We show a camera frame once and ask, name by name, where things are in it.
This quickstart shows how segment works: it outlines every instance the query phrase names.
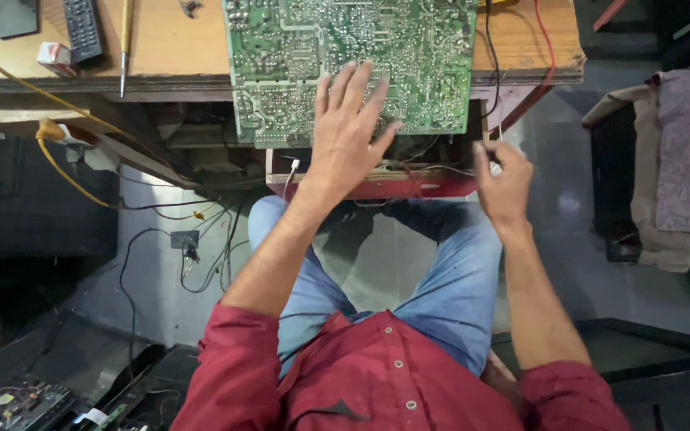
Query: wooden drawer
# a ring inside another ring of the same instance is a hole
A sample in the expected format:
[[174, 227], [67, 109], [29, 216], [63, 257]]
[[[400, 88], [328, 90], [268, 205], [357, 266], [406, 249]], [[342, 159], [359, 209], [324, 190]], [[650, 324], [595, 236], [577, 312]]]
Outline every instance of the wooden drawer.
[[[487, 121], [482, 118], [486, 101], [470, 101], [468, 109], [468, 131], [454, 135], [452, 145], [459, 149], [456, 169], [473, 173], [473, 142], [488, 138]], [[284, 185], [289, 178], [292, 160], [280, 156], [280, 150], [265, 150], [265, 182], [277, 195], [282, 196]], [[350, 192], [347, 200], [375, 200], [396, 198], [435, 198], [467, 196], [478, 188], [473, 176], [446, 169], [422, 170], [424, 165], [409, 165], [408, 170], [387, 171], [373, 169], [364, 181]], [[304, 173], [295, 173], [287, 188], [289, 200], [297, 191], [297, 184], [305, 177]]]

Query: left hand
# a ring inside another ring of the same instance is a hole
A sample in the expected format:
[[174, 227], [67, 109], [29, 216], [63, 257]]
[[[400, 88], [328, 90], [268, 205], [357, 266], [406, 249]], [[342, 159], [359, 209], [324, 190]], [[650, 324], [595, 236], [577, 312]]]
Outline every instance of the left hand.
[[374, 69], [371, 60], [357, 67], [348, 63], [327, 91], [330, 76], [322, 77], [316, 93], [316, 124], [313, 130], [311, 167], [301, 182], [301, 191], [312, 187], [319, 198], [334, 207], [363, 181], [382, 159], [393, 142], [400, 121], [388, 126], [374, 142], [377, 125], [388, 92], [387, 81], [380, 81], [364, 105], [363, 95]]

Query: shirt sleeve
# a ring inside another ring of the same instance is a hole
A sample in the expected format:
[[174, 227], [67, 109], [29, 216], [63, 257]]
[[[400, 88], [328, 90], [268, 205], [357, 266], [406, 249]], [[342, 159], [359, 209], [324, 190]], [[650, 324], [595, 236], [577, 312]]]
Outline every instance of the shirt sleeve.
[[630, 429], [606, 381], [585, 364], [553, 362], [524, 371], [520, 383], [527, 403], [526, 429]]
[[171, 429], [266, 429], [281, 412], [278, 319], [217, 304], [198, 342], [201, 363]]

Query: tiled floor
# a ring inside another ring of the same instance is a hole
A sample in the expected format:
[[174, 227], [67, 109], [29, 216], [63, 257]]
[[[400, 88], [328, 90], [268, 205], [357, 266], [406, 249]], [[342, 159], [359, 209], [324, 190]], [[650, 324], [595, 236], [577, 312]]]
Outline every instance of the tiled floor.
[[[632, 7], [627, 13], [641, 13]], [[505, 139], [519, 145], [535, 165], [528, 217], [534, 226], [537, 247], [558, 295], [574, 319], [614, 317], [690, 334], [690, 277], [642, 266], [618, 266], [605, 259], [603, 242], [589, 233], [593, 217], [593, 191], [589, 136], [580, 126], [582, 116], [608, 91], [642, 83], [658, 65], [649, 61], [615, 61], [615, 55], [645, 58], [650, 41], [631, 42], [626, 34], [594, 34], [589, 25], [604, 5], [577, 2], [580, 34], [590, 55], [585, 82], [558, 87], [517, 123]], [[127, 170], [132, 178], [141, 174]], [[145, 181], [155, 182], [148, 176]], [[185, 202], [191, 192], [171, 187], [150, 187], [123, 182], [128, 203]], [[187, 215], [201, 206], [167, 210], [171, 216]], [[246, 240], [244, 207], [234, 244]], [[200, 284], [208, 265], [222, 249], [228, 234], [223, 220], [202, 239], [202, 263], [186, 278], [192, 288]], [[83, 280], [72, 304], [102, 322], [129, 329], [129, 304], [119, 291], [119, 273], [127, 242], [142, 229], [189, 230], [197, 223], [164, 220], [153, 212], [122, 212], [119, 256]], [[383, 215], [362, 214], [314, 242], [324, 268], [340, 283], [360, 310], [395, 307], [412, 293], [425, 274], [435, 245], [414, 231]], [[234, 273], [248, 257], [246, 245], [233, 252]], [[180, 255], [169, 238], [150, 232], [134, 245], [124, 285], [137, 302], [137, 328], [141, 335], [167, 344], [195, 344], [209, 311], [222, 291], [215, 279], [201, 294], [179, 286]], [[495, 328], [508, 326], [508, 308], [500, 295]]]

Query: jeans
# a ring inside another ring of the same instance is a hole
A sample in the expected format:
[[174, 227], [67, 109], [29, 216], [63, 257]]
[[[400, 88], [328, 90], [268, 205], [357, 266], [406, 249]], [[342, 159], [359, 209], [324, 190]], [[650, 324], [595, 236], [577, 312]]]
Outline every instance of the jeans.
[[[253, 251], [283, 212], [278, 196], [266, 196], [254, 204], [248, 222]], [[473, 202], [403, 200], [388, 204], [383, 213], [438, 244], [436, 260], [425, 278], [393, 313], [480, 376], [491, 344], [502, 254], [492, 223]], [[279, 319], [282, 375], [291, 367], [297, 351], [337, 310], [354, 323], [372, 314], [356, 312], [309, 247]]]

